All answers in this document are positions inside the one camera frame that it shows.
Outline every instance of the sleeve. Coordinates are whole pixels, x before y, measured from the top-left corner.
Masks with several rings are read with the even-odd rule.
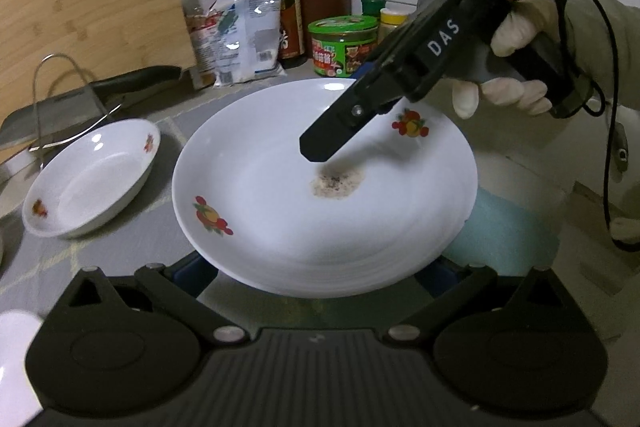
[[[640,110],[640,9],[617,0],[599,0],[613,27],[620,59],[620,103]],[[591,0],[569,0],[566,8],[569,46],[575,61],[613,97],[613,62],[609,33]]]

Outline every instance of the plastic bag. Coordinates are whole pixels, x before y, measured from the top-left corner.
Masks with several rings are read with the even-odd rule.
[[[196,89],[285,74],[277,60],[280,0],[217,0],[195,22],[190,28],[198,56]]]

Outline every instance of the jar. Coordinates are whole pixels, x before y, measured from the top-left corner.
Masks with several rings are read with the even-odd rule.
[[[380,20],[380,10],[386,7],[386,0],[362,0],[362,14]]]
[[[308,26],[314,69],[322,76],[347,78],[376,47],[378,20],[366,15],[331,17]]]
[[[380,29],[378,31],[378,42],[382,42],[393,30],[398,28],[408,19],[411,12],[405,10],[393,10],[383,8],[380,10]]]

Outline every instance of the black cable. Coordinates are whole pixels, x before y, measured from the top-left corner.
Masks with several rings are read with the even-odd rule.
[[[580,70],[575,64],[574,58],[571,56],[568,45],[568,36],[566,29],[566,5],[569,0],[555,0],[556,7],[558,8],[558,28],[560,33],[560,48],[562,53],[562,58],[564,62],[564,74],[567,77],[569,76],[570,70],[573,74],[580,75]],[[616,35],[613,31],[613,26],[611,25],[611,21],[607,16],[602,4],[599,0],[591,0],[598,8],[602,19],[604,20],[605,26],[607,27],[607,32],[609,33],[609,41],[611,45],[611,54],[613,59],[613,101],[611,107],[611,122],[609,123],[609,135],[607,137],[607,156],[605,158],[604,164],[604,182],[603,182],[603,192],[602,197],[604,200],[604,219],[607,223],[607,230],[610,229],[611,226],[611,213],[609,209],[609,176],[611,172],[611,153],[613,150],[613,140],[616,132],[616,119],[618,115],[618,100],[620,97],[620,58],[618,57],[618,44],[616,42]],[[595,82],[591,81],[591,85],[593,89],[596,90],[600,97],[601,107],[598,111],[594,111],[590,109],[586,103],[584,104],[584,110],[590,114],[591,116],[601,116],[604,114],[606,110],[606,98],[602,88]],[[614,240],[613,243],[620,248],[621,250],[629,251],[629,252],[637,252],[640,251],[640,243],[636,243],[634,245],[630,245],[627,243],[623,243],[622,241]]]

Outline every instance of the white plate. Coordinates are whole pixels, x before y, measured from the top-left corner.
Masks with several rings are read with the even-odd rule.
[[[20,427],[41,410],[24,369],[24,357],[42,320],[23,311],[0,314],[0,425]]]
[[[22,206],[25,228],[38,237],[74,237],[120,213],[149,176],[158,127],[123,120],[66,147],[31,185]]]
[[[426,104],[403,100],[327,164],[302,156],[300,135],[350,82],[258,91],[191,137],[174,171],[174,209],[211,264],[272,293],[340,297],[416,273],[458,235],[476,200],[476,162],[458,128]],[[335,171],[347,172],[338,194],[352,193],[316,195],[319,175]],[[336,193],[331,180],[320,188]]]

